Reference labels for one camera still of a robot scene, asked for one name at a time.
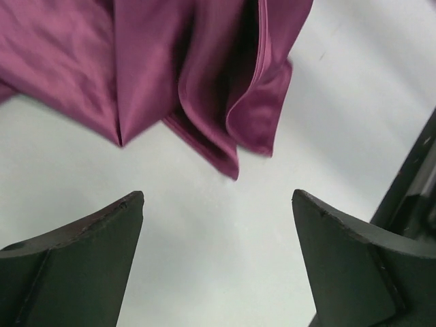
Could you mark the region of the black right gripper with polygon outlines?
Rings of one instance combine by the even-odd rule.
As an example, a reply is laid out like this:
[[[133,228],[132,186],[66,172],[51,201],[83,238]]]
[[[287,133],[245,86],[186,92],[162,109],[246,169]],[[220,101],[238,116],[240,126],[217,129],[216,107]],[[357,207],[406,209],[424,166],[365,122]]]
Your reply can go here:
[[[378,206],[371,223],[415,240],[435,240],[435,113]]]

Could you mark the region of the purple satin napkin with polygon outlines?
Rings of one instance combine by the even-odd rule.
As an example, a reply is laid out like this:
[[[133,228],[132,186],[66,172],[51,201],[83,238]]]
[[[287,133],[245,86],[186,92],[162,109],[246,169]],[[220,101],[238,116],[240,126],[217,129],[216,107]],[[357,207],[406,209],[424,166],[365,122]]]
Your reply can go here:
[[[271,156],[310,1],[2,1],[1,99],[118,146],[163,121],[230,178]]]

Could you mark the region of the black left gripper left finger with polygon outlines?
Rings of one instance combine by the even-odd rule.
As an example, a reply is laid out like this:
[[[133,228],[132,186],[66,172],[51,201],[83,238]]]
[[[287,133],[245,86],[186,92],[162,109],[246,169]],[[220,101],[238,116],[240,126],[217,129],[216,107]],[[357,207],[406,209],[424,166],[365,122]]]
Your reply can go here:
[[[116,326],[144,195],[1,250],[2,326]]]

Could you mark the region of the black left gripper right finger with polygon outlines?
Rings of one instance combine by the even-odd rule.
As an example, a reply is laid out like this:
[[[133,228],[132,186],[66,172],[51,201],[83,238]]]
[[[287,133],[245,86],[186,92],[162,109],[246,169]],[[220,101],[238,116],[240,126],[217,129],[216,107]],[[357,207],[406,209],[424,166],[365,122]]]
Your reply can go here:
[[[316,314],[311,326],[435,325],[435,246],[297,189],[292,210]]]

